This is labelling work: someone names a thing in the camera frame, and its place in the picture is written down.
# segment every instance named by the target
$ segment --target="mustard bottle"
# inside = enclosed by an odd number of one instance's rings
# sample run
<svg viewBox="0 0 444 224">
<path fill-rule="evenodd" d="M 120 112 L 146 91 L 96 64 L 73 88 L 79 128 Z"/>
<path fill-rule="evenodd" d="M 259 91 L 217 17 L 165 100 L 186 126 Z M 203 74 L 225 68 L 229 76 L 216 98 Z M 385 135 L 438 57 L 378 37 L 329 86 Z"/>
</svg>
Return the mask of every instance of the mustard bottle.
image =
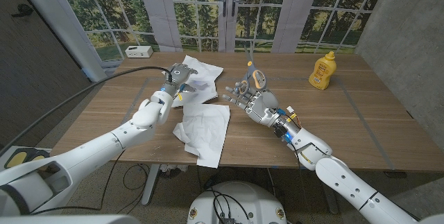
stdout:
<svg viewBox="0 0 444 224">
<path fill-rule="evenodd" d="M 326 89 L 330 83 L 330 76 L 336 71 L 334 52 L 330 51 L 322 58 L 319 58 L 314 65 L 314 71 L 308 81 L 318 89 Z"/>
</svg>

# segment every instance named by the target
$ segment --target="robot finger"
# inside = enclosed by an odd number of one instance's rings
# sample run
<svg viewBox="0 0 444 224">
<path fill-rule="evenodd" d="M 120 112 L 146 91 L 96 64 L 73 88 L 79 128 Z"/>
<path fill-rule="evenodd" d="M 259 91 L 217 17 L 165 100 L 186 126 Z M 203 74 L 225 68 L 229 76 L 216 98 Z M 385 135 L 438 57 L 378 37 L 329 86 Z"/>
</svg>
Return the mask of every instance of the robot finger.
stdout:
<svg viewBox="0 0 444 224">
<path fill-rule="evenodd" d="M 241 94 L 239 94 L 239 90 L 236 90 L 237 88 L 233 89 L 231 87 L 225 87 L 225 89 L 231 94 L 235 95 L 236 99 L 244 104 L 248 104 L 248 102 L 250 101 L 250 95 L 246 94 L 245 96 L 242 96 Z"/>
<path fill-rule="evenodd" d="M 247 107 L 247 105 L 245 103 L 238 101 L 235 98 L 232 98 L 231 96 L 224 94 L 224 95 L 222 95 L 222 98 L 227 100 L 228 102 L 234 103 L 235 105 L 240 107 L 242 110 L 245 110 L 245 108 Z"/>
<path fill-rule="evenodd" d="M 227 90 L 227 92 L 230 92 L 231 94 L 238 96 L 239 95 L 239 88 L 235 87 L 235 88 L 231 88 L 231 87 L 225 87 L 225 89 Z"/>
</svg>

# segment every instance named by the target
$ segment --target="robot forearm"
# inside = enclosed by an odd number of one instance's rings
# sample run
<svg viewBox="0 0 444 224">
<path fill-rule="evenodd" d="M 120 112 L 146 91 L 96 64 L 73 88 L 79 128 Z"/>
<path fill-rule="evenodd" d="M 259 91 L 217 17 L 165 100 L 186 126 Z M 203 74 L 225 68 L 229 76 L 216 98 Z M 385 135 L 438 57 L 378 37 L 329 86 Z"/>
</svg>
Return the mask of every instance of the robot forearm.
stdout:
<svg viewBox="0 0 444 224">
<path fill-rule="evenodd" d="M 275 134 L 286 141 L 300 162 L 326 185 L 341 194 L 370 223 L 416 223 L 410 215 L 376 191 L 341 160 L 331 156 L 332 149 L 320 138 L 282 116 L 274 123 Z"/>
<path fill-rule="evenodd" d="M 358 209 L 370 223 L 417 223 L 408 213 L 364 182 L 335 157 L 319 160 L 316 164 L 316 174 Z"/>
</svg>

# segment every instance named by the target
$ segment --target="white tissue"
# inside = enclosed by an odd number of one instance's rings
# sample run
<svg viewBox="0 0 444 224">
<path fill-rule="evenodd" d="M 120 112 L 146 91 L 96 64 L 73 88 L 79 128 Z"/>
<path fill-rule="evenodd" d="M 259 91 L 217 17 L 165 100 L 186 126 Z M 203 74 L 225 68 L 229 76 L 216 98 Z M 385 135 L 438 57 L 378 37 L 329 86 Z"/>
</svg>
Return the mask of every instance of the white tissue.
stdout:
<svg viewBox="0 0 444 224">
<path fill-rule="evenodd" d="M 227 105 L 186 104 L 173 134 L 185 143 L 185 151 L 198 156 L 197 165 L 217 168 L 229 120 Z"/>
<path fill-rule="evenodd" d="M 179 107 L 187 103 L 204 103 L 210 99 L 216 98 L 217 92 L 214 80 L 221 75 L 223 68 L 205 64 L 188 55 L 185 56 L 182 63 L 187 64 L 188 67 L 195 69 L 198 72 L 197 74 L 190 75 L 187 82 L 185 82 L 196 88 L 196 91 L 181 93 L 182 100 L 180 100 L 179 97 L 176 97 L 171 107 Z"/>
</svg>

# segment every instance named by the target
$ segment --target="robotic arm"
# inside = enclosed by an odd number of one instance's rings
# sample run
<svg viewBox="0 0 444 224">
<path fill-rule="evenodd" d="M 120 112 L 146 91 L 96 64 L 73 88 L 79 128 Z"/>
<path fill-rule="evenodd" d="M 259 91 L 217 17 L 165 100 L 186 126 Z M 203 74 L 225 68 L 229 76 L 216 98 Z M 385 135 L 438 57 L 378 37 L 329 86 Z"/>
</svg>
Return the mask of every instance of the robotic arm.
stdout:
<svg viewBox="0 0 444 224">
<path fill-rule="evenodd" d="M 278 100 L 269 89 L 245 88 L 236 83 L 235 88 L 226 87 L 234 96 L 223 98 L 234 103 L 255 122 L 274 127 L 277 137 L 295 151 L 302 165 L 326 185 L 341 194 L 370 223 L 417 223 L 408 213 L 384 197 L 377 190 L 354 174 L 344 162 L 332 156 L 332 148 L 322 139 L 297 126 L 279 109 Z"/>
<path fill-rule="evenodd" d="M 157 124 L 168 118 L 173 97 L 197 71 L 185 64 L 169 67 L 160 91 L 142 102 L 133 118 L 71 151 L 14 166 L 0 173 L 0 216 L 17 216 L 63 207 L 80 182 L 127 148 L 153 138 Z M 47 213 L 58 213 L 53 210 Z"/>
</svg>

